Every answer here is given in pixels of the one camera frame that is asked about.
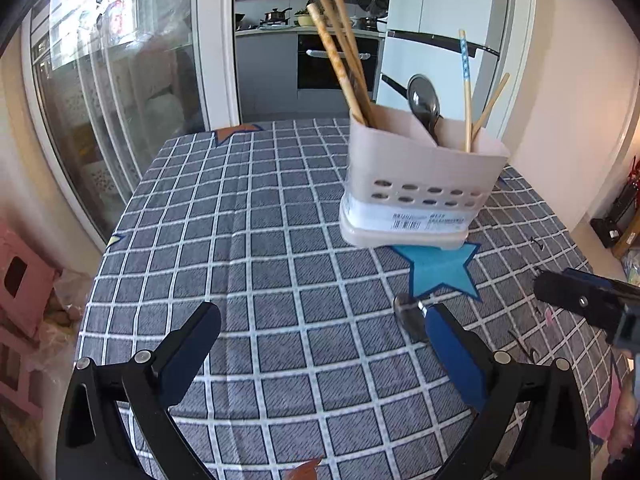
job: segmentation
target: chopstick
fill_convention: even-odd
[[[331,0],[320,0],[320,2],[324,7],[325,15],[329,17],[334,25],[334,31],[336,38],[338,38],[338,43],[340,44],[340,47],[344,52],[344,57],[347,60],[347,65],[349,66],[351,73],[353,73],[356,79],[355,94],[364,113],[364,117],[370,126],[372,126],[373,128],[377,128],[376,120],[371,108],[371,101],[369,100],[369,94],[367,93],[367,83],[364,79],[364,76],[362,75],[362,66],[359,63],[360,60],[357,57],[357,54],[351,50],[351,46],[349,45],[347,37],[344,35],[344,31],[340,26],[340,21],[338,20],[338,16],[334,11],[334,6],[331,3]]]
[[[340,14],[340,20],[342,21],[342,26],[344,27],[344,31],[347,35],[347,40],[349,41],[349,45],[351,45],[351,51],[353,52],[353,55],[355,56],[355,58],[358,60],[358,69],[360,71],[360,76],[364,80],[364,69],[362,68],[362,63],[360,62],[360,53],[358,52],[358,43],[356,42],[356,37],[353,33],[353,29],[351,28],[351,20],[349,19],[349,13],[347,12],[347,7],[344,4],[344,0],[335,0],[335,6],[338,8],[338,13]]]
[[[461,28],[460,54],[462,54],[462,75],[465,80],[465,151],[471,153],[471,76],[469,73],[469,50],[466,46],[466,32]]]
[[[342,88],[342,93],[344,94],[344,98],[347,99],[347,104],[353,114],[353,117],[364,124],[365,126],[369,126],[367,122],[365,122],[364,117],[362,115],[362,111],[360,110],[360,105],[358,104],[358,100],[356,99],[356,95],[351,87],[351,83],[349,82],[349,77],[347,76],[347,72],[344,69],[344,65],[342,60],[340,59],[340,55],[338,54],[338,50],[335,47],[335,43],[329,32],[326,30],[326,26],[324,25],[324,21],[320,16],[320,11],[316,4],[309,4],[306,6],[306,10],[309,11],[311,18],[314,20],[316,24],[316,28],[318,29],[318,35],[322,40],[322,44],[324,45],[324,49],[326,50],[327,55],[329,56],[329,60],[331,61],[331,66],[334,67],[335,75],[338,78],[338,83],[340,83],[340,88]]]
[[[500,80],[500,84],[498,85],[498,88],[495,89],[494,94],[491,96],[491,99],[489,99],[489,102],[487,103],[486,107],[482,111],[482,115],[478,119],[478,122],[474,123],[473,131],[471,133],[471,142],[476,140],[476,135],[480,131],[480,128],[482,127],[484,122],[487,120],[487,117],[491,113],[491,110],[494,108],[495,102],[498,100],[498,97],[500,97],[500,94],[502,93],[504,86],[508,83],[510,76],[511,74],[509,74],[509,72],[505,73],[502,76],[502,79]]]

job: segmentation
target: spoon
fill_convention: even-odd
[[[435,131],[440,118],[440,101],[433,84],[422,74],[416,74],[409,79],[406,94],[411,111],[438,143]]]

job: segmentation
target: sticker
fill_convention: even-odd
[[[464,232],[476,217],[474,209],[400,208],[364,203],[348,192],[342,197],[342,209],[351,225],[374,231],[459,233]]]
[[[547,307],[545,310],[545,320],[546,320],[546,325],[549,328],[552,328],[554,325],[554,313],[551,311],[551,307]]]

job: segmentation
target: table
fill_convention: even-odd
[[[77,357],[126,361],[212,301],[223,332],[170,413],[219,479],[275,480],[318,457],[322,479],[427,478],[472,414],[430,346],[394,319],[407,260],[340,236],[347,121],[257,126],[220,145],[202,133],[160,150],[102,258]],[[622,374],[625,360],[583,319],[546,313],[532,294],[536,268],[591,270],[567,229],[506,167],[468,241],[479,244],[468,270],[481,301],[448,288],[431,299],[494,350],[568,359],[593,416],[611,355]],[[162,478],[128,407],[120,411],[145,469]],[[523,416],[519,406],[505,446]]]

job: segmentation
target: oven handle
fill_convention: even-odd
[[[311,50],[311,49],[309,49],[309,50],[306,51],[306,54],[309,57],[322,57],[322,58],[325,58],[325,59],[329,58],[329,55],[324,50]],[[338,54],[343,59],[346,57],[344,55],[344,52],[338,52]],[[364,54],[358,54],[358,58],[360,58],[360,60],[362,60],[362,61],[366,61],[370,57],[371,57],[371,54],[369,54],[368,52],[366,52]]]

